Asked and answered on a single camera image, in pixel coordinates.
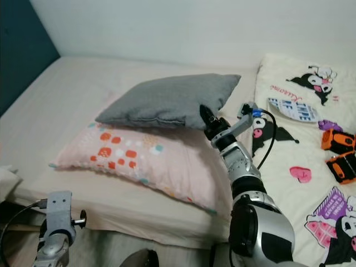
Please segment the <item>pink patterned pillow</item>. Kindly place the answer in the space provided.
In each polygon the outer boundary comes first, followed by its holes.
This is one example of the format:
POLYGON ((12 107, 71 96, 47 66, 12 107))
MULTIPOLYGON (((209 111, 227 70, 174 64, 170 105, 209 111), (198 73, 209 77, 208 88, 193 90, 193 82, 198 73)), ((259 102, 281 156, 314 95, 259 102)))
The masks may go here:
POLYGON ((86 127, 50 163, 51 168, 134 181, 209 214, 228 215, 231 193, 225 165, 203 132, 97 122, 97 115, 109 105, 110 100, 105 100, 96 108, 86 127))

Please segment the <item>grey fabric pillow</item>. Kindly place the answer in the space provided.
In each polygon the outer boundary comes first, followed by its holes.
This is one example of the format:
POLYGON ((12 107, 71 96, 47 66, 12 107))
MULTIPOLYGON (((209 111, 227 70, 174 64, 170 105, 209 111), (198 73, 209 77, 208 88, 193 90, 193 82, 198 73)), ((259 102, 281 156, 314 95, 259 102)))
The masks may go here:
POLYGON ((206 129, 201 107, 224 107, 240 75, 206 73, 140 82, 102 110, 96 122, 112 126, 206 129))

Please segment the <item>orange black toy tool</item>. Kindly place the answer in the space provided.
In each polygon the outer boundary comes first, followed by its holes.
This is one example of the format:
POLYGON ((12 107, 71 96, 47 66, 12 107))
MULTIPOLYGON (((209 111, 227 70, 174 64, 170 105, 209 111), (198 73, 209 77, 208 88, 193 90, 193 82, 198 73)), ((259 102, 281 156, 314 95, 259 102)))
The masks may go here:
POLYGON ((339 184, 348 185, 356 182, 356 151, 332 157, 325 163, 339 184))
POLYGON ((356 152, 356 135, 338 130, 326 130, 322 134, 321 149, 338 155, 356 152))

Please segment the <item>white cloth bundle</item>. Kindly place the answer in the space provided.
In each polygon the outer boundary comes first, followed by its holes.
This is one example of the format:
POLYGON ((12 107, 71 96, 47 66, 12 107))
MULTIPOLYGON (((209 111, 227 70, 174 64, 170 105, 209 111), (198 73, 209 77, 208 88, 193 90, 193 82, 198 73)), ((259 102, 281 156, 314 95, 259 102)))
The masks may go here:
POLYGON ((0 201, 5 201, 20 183, 21 178, 17 175, 17 171, 18 169, 11 165, 0 167, 0 201))

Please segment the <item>small purple toy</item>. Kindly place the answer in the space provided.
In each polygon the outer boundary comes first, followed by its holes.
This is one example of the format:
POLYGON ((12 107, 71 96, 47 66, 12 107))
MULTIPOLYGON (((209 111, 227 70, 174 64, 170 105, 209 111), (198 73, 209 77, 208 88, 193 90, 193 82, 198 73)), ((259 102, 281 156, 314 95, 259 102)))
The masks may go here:
POLYGON ((320 130, 328 131, 328 130, 335 130, 343 132, 343 128, 338 125, 338 123, 331 121, 331 120, 320 120, 318 121, 318 127, 320 130))

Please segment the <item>bed with cream sheet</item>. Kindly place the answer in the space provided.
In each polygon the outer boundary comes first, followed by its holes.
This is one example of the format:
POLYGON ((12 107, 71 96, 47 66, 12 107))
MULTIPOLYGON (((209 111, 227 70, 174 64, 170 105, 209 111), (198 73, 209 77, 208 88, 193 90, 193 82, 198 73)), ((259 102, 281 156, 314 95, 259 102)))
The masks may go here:
POLYGON ((114 176, 87 170, 57 171, 50 163, 86 127, 103 101, 110 103, 140 82, 171 76, 240 75, 220 114, 236 122, 242 103, 255 100, 256 68, 194 68, 140 61, 63 57, 52 63, 2 115, 1 163, 18 169, 8 201, 28 205, 54 191, 73 193, 73 212, 87 212, 87 227, 116 231, 168 246, 206 249, 228 238, 225 217, 114 176))

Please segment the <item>cream cartoon print blanket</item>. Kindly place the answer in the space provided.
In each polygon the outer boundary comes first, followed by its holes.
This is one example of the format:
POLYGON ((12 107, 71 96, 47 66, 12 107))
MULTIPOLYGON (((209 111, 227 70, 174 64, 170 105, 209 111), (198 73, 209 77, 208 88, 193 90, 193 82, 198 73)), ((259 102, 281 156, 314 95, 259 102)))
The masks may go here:
POLYGON ((309 267, 356 267, 356 182, 341 185, 325 161, 318 121, 356 135, 356 63, 326 65, 266 55, 256 104, 274 114, 253 124, 265 188, 295 232, 293 259, 309 267))

